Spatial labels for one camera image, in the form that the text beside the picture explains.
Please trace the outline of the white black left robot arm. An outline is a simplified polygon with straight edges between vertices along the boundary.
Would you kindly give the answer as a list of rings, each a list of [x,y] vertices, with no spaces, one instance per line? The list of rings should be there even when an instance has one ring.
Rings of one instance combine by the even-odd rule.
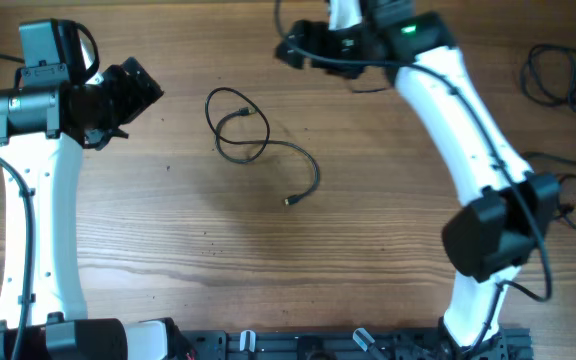
[[[19,33],[14,84],[0,91],[0,359],[172,359],[178,331],[170,319],[89,317],[76,245],[84,151],[123,137],[162,90],[134,58],[101,69],[81,23],[26,22]]]

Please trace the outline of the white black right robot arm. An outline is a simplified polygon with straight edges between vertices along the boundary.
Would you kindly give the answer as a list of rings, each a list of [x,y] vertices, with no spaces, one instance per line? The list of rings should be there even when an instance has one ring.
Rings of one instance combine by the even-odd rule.
[[[332,1],[326,22],[303,21],[280,37],[277,55],[295,68],[310,63],[352,79],[381,68],[422,121],[461,206],[441,234],[456,271],[441,320],[447,353],[468,359],[491,350],[506,293],[533,253],[545,276],[539,301],[552,296],[545,235],[557,180],[535,173],[506,140],[438,13],[417,13],[410,1]]]

